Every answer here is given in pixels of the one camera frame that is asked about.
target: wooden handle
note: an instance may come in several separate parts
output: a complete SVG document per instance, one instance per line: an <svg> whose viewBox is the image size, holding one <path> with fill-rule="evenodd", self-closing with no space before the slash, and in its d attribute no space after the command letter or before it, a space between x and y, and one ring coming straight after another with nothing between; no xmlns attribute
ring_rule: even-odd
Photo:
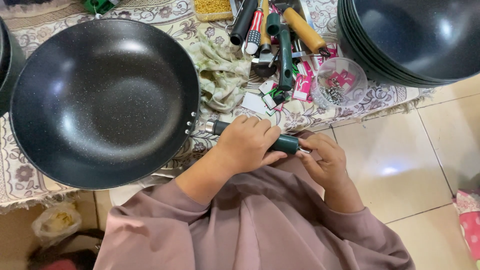
<svg viewBox="0 0 480 270"><path fill-rule="evenodd" d="M264 0L262 3L262 9L264 10L264 19L262 20L262 25L260 26L260 46L263 44L272 44L270 36L267 34L267 17L270 13L268 10L268 0Z"/></svg>
<svg viewBox="0 0 480 270"><path fill-rule="evenodd" d="M327 45L324 39L315 32L315 30L293 8L287 8L283 12L283 18L314 54L318 54L318 49Z"/></svg>

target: hand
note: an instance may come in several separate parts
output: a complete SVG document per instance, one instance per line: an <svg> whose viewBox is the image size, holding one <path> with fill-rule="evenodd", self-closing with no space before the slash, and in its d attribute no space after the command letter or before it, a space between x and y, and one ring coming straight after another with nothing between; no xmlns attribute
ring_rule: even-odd
<svg viewBox="0 0 480 270"><path fill-rule="evenodd" d="M270 120L241 115L237 117L209 151L220 157L218 168L231 175L251 172L271 164L287 154L280 151L267 153L267 150L280 137L280 127L273 126Z"/></svg>
<svg viewBox="0 0 480 270"><path fill-rule="evenodd" d="M302 151L297 151L295 154L300 158L310 177L325 190L349 180L346 171L347 158L345 152L332 138L317 133L306 140L299 139L299 144L302 147L317 150L322 158L315 161L311 155Z"/></svg>

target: floral patterned rug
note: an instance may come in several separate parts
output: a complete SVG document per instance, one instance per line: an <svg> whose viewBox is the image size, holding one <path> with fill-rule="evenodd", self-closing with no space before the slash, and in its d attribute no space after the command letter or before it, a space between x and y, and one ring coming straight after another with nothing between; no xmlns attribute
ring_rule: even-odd
<svg viewBox="0 0 480 270"><path fill-rule="evenodd" d="M321 34L327 42L336 42L336 0L307 0L306 2L317 33ZM190 0L122 1L103 17L128 18L154 25L167 32L183 46L189 46L195 42L200 33L221 46L227 46L228 42L228 36L224 31L227 22L199 22L192 12ZM69 26L93 19L94 16L83 12L81 6L72 4L47 14L12 18L6 20L6 23L19 40L25 54L29 56L52 35ZM262 78L251 73L245 89L259 93L258 86L262 82ZM271 117L257 116L268 117L285 133L294 133L308 127L361 117L415 99L419 94L420 91L417 88L384 86L370 82L367 96L352 108L325 110L316 107L313 103L291 100L283 106L282 111L277 111ZM231 122L241 114L256 115L253 111L237 106L229 114L210 110L203 117ZM195 131L167 168L176 168L200 158L216 143L216 140L216 136ZM12 204L15 204L14 207L20 207L38 201L43 202L49 196L75 190L42 176L26 160L13 139L7 114L0 118L0 148L2 160L0 162L2 166L0 168L0 207Z"/></svg>

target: plastic box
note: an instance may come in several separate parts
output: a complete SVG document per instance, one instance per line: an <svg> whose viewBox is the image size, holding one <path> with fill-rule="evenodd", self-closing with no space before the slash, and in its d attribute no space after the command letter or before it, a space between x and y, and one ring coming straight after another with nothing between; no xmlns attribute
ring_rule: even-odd
<svg viewBox="0 0 480 270"><path fill-rule="evenodd" d="M219 20L228 20L233 19L232 11L228 12L218 12L218 13L197 13L195 8L195 0L191 0L192 10L195 16L197 16L200 22L210 22L210 21L219 21Z"/></svg>
<svg viewBox="0 0 480 270"><path fill-rule="evenodd" d="M355 106L367 92L367 76L363 69L342 57L323 62L310 86L313 102L321 108Z"/></svg>

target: plastic bag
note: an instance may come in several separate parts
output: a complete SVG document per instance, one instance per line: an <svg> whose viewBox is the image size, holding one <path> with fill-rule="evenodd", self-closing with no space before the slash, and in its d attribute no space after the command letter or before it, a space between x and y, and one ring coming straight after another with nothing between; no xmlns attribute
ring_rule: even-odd
<svg viewBox="0 0 480 270"><path fill-rule="evenodd" d="M82 216L69 202L50 207L32 223L32 229L43 247L55 245L75 233L82 225Z"/></svg>

